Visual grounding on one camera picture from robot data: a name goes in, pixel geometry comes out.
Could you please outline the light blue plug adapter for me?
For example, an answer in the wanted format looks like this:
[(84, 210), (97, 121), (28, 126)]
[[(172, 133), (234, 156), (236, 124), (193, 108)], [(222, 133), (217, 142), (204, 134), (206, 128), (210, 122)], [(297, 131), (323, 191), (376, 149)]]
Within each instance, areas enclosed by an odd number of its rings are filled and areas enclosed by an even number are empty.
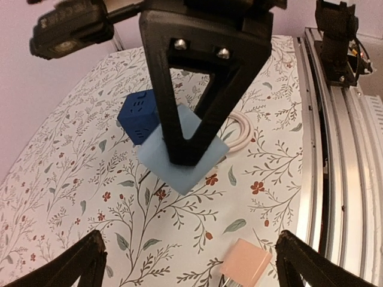
[(160, 124), (138, 149), (138, 159), (181, 195), (227, 154), (229, 147), (185, 105), (157, 102)]

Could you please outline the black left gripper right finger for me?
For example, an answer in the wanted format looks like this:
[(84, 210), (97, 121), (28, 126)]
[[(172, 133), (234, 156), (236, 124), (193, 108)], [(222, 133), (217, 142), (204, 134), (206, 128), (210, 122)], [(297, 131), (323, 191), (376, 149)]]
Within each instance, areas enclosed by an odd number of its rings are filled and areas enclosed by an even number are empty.
[(366, 286), (372, 284), (333, 264), (284, 230), (276, 246), (276, 269), (280, 286)]

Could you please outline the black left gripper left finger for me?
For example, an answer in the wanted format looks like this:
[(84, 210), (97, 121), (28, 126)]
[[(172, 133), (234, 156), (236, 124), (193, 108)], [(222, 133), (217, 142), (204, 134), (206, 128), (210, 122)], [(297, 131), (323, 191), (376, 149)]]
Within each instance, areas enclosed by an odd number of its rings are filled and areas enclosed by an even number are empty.
[(101, 232), (93, 230), (44, 266), (7, 286), (101, 286), (107, 252)]

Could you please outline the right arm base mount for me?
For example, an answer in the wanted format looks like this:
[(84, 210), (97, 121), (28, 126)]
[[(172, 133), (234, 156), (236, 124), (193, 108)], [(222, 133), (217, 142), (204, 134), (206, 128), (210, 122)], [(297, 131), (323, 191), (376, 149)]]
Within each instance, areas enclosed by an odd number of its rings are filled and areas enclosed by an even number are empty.
[(315, 41), (326, 83), (331, 86), (357, 86), (360, 75), (371, 74), (372, 64), (357, 38), (356, 5), (317, 1), (315, 20), (323, 39)]

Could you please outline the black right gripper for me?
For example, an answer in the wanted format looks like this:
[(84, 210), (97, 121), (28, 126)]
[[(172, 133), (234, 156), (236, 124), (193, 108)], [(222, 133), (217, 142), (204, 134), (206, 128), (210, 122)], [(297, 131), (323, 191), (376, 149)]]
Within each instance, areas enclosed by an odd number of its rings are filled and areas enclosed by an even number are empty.
[(171, 163), (197, 165), (267, 62), (274, 7), (284, 10), (287, 1), (142, 3), (142, 41)]

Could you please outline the blue cube socket adapter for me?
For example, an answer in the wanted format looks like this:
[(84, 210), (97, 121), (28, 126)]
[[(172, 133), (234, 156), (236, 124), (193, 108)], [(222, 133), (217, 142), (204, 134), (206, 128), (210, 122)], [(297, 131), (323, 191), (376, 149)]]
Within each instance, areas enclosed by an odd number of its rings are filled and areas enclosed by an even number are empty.
[(143, 144), (160, 123), (153, 89), (127, 95), (117, 121), (134, 145)]

